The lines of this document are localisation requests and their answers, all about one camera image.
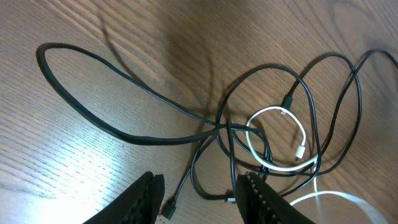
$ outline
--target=white connector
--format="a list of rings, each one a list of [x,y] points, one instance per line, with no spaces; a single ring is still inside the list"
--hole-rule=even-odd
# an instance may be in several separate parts
[[[296,152],[296,158],[302,158],[304,156],[305,146],[299,146]]]

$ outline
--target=wood grain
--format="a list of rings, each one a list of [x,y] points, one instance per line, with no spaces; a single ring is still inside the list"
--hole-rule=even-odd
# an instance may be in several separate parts
[[[330,51],[343,53],[353,62],[376,47],[397,55],[397,10],[394,0],[1,1],[0,222],[83,222],[147,170],[165,175],[166,200],[195,147],[135,146],[95,128],[45,81],[35,59],[40,44],[75,44],[122,68],[108,48],[105,28],[125,64],[140,79],[214,119],[227,86],[256,65],[283,63],[299,72]],[[54,74],[78,100],[123,131],[171,138],[210,128],[89,58],[67,50],[51,50],[47,58]],[[315,99],[322,139],[348,74],[346,65],[331,59],[305,78]],[[377,55],[359,76],[363,118],[357,137],[341,165],[318,178],[318,189],[357,195],[376,206],[390,223],[398,223],[397,71]],[[293,82],[273,70],[250,77],[229,100],[234,122],[244,123],[254,111],[279,104]],[[292,111],[308,132],[309,108],[301,87]],[[336,161],[355,118],[352,86],[339,112],[323,169]],[[277,113],[264,114],[259,120],[275,157],[293,161],[298,129]],[[236,153],[254,162],[244,151]],[[231,188],[229,159],[216,144],[198,161],[197,176],[209,192],[222,194]],[[295,180],[270,177],[268,183],[282,190]],[[287,200],[312,190],[308,186]],[[315,212],[311,200],[297,208],[317,223],[326,223],[325,219],[328,223],[369,223],[345,201],[320,199],[322,212]],[[190,182],[184,185],[177,207],[174,223],[242,223],[235,205],[202,200]]]

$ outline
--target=tangled cable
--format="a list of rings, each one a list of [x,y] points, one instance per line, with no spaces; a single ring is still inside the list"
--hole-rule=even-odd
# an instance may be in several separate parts
[[[86,109],[79,101],[77,101],[60,83],[59,81],[55,78],[54,74],[52,73],[49,65],[47,64],[46,58],[45,58],[45,51],[48,49],[70,49],[77,51],[79,53],[85,54],[93,59],[96,59],[106,65],[108,68],[110,68],[112,71],[116,72],[126,80],[132,82],[133,84],[137,85],[138,87],[142,88],[144,91],[146,91],[148,94],[154,96],[155,98],[159,99],[160,101],[163,101],[164,103],[167,103],[168,105],[174,107],[175,109],[179,110],[180,112],[191,116],[193,118],[199,119],[202,122],[211,124],[214,126],[214,128],[210,131],[205,131],[201,134],[196,134],[193,136],[187,136],[183,138],[154,138],[154,137],[147,137],[147,136],[134,136],[132,134],[125,133],[123,131],[120,131],[108,123],[104,122],[103,120],[99,119],[99,117],[95,116],[92,112],[90,112],[88,109]],[[300,189],[301,187],[307,185],[310,183],[317,175],[323,175],[331,172],[333,169],[335,169],[340,162],[342,162],[343,158],[345,157],[346,153],[348,152],[348,149],[353,143],[353,140],[355,138],[355,135],[358,131],[359,128],[359,122],[361,121],[361,115],[362,115],[362,94],[361,94],[361,85],[358,79],[358,72],[365,63],[365,61],[374,53],[376,52],[381,52],[385,55],[388,56],[388,58],[392,61],[392,63],[398,68],[398,62],[396,59],[387,51],[385,50],[371,50],[367,52],[364,55],[364,58],[362,61],[359,63],[359,65],[355,68],[355,66],[348,60],[347,57],[344,55],[338,54],[338,53],[326,53],[315,60],[313,60],[310,64],[307,65],[307,67],[303,70],[303,72],[299,75],[298,73],[295,73],[293,70],[289,69],[288,67],[285,67],[283,65],[278,65],[278,64],[264,64],[257,66],[255,68],[250,69],[248,72],[240,76],[234,83],[232,83],[231,88],[228,90],[228,92],[225,94],[220,107],[218,108],[218,111],[216,113],[216,119],[215,121],[211,121],[209,119],[206,119],[202,116],[199,116],[193,112],[191,112],[188,108],[162,96],[161,94],[157,93],[154,91],[151,87],[147,86],[144,82],[140,80],[135,80],[129,75],[125,74],[124,72],[120,71],[117,69],[115,66],[110,64],[108,61],[103,59],[102,57],[93,54],[85,49],[76,47],[74,45],[70,44],[63,44],[63,43],[46,43],[42,44],[39,46],[39,48],[36,50],[36,59],[39,64],[39,67],[44,75],[44,77],[47,79],[47,81],[50,83],[52,88],[73,108],[75,109],[78,113],[80,113],[84,118],[86,118],[89,122],[94,124],[97,128],[100,128],[101,130],[105,131],[106,133],[131,144],[137,144],[137,145],[143,145],[143,146],[170,146],[170,145],[180,145],[180,144],[188,144],[191,142],[197,142],[198,146],[195,151],[191,166],[188,170],[186,170],[185,175],[181,182],[178,185],[178,188],[174,194],[174,202],[177,201],[177,197],[181,191],[183,183],[188,179],[188,176],[191,179],[193,188],[195,191],[198,193],[199,196],[201,196],[203,199],[207,200],[226,200],[227,198],[234,197],[234,193],[231,194],[224,194],[224,195],[213,195],[205,192],[203,189],[199,189],[196,184],[195,180],[195,164],[197,160],[199,159],[200,155],[206,150],[206,148],[214,141],[217,140],[218,145],[220,146],[221,150],[230,158],[230,166],[231,166],[231,181],[232,181],[232,187],[233,187],[233,192],[235,192],[235,165],[239,164],[249,170],[252,170],[254,172],[259,173],[259,175],[262,177],[262,179],[265,181],[268,175],[273,175],[273,176],[278,176],[278,177],[292,177],[295,175],[305,175],[308,176],[308,179],[304,181],[303,183],[299,184],[298,186],[294,187],[293,189],[281,194],[281,196],[286,196],[288,194],[291,194],[292,192],[295,192],[297,189]],[[329,128],[329,133],[328,136],[326,137],[323,146],[320,144],[319,136],[318,136],[318,125],[317,125],[317,113],[315,111],[315,105],[313,102],[312,95],[310,93],[310,90],[308,86],[305,84],[303,81],[303,78],[306,76],[306,74],[313,68],[317,63],[321,62],[322,60],[329,58],[329,57],[337,57],[340,59],[343,59],[349,66],[349,69],[351,70],[351,76],[346,83],[346,85],[343,87],[341,94],[338,98],[336,107],[335,107],[335,112],[333,113],[333,118],[330,124]],[[273,173],[271,172],[271,169],[275,169],[275,167],[279,167],[277,164],[274,164],[272,161],[272,152],[268,143],[267,136],[264,132],[264,130],[261,129],[256,129],[256,128],[250,128],[248,125],[250,122],[247,123],[246,125],[242,124],[235,124],[232,123],[230,120],[227,119],[226,124],[221,124],[221,116],[223,114],[224,108],[226,106],[228,98],[231,96],[232,92],[243,82],[245,79],[247,79],[249,76],[252,74],[260,71],[260,70],[265,70],[265,69],[276,69],[276,70],[282,70],[289,75],[293,76],[296,78],[295,83],[293,84],[292,88],[290,91],[286,94],[284,101],[282,102],[282,108],[285,110],[289,111],[290,104],[292,103],[293,99],[293,93],[297,86],[301,84],[304,87],[304,90],[307,94],[308,97],[308,102],[310,105],[310,113],[312,117],[312,132],[313,135],[315,136],[315,145],[317,149],[317,155],[313,157],[313,159],[310,160],[308,163],[304,163],[303,166],[300,166],[299,168],[294,168],[294,169],[288,169],[288,170],[283,170],[287,171],[287,174],[280,174],[280,173]],[[353,134],[351,135],[350,139],[347,142],[347,145],[345,146],[343,153],[341,154],[340,158],[337,160],[337,162],[329,169],[320,171],[320,166],[322,163],[322,155],[325,153],[326,149],[329,146],[329,143],[331,141],[331,138],[333,136],[333,131],[335,128],[335,123],[338,115],[338,111],[341,105],[341,102],[343,101],[343,98],[347,92],[347,89],[349,86],[352,84],[352,82],[355,81],[356,84],[356,89],[358,93],[358,115],[356,119],[356,123],[354,126]],[[227,150],[227,147],[225,146],[223,140],[220,137],[220,130],[221,129],[226,129],[228,133],[228,142],[229,142],[229,150]],[[247,135],[248,138],[248,132],[255,134],[257,137],[261,139],[261,141],[264,143],[264,153],[263,155],[257,155],[253,147],[251,146],[250,140],[248,139],[248,146],[240,140],[238,135],[236,134],[237,131],[244,131]],[[252,164],[248,164],[247,162],[241,161],[234,156],[234,141],[236,141],[246,152],[252,154],[255,156],[255,158],[258,161],[262,161],[261,164],[262,166],[255,166]],[[313,167],[313,165],[316,164],[314,168],[314,172],[308,173],[306,172],[309,170],[309,168]]]

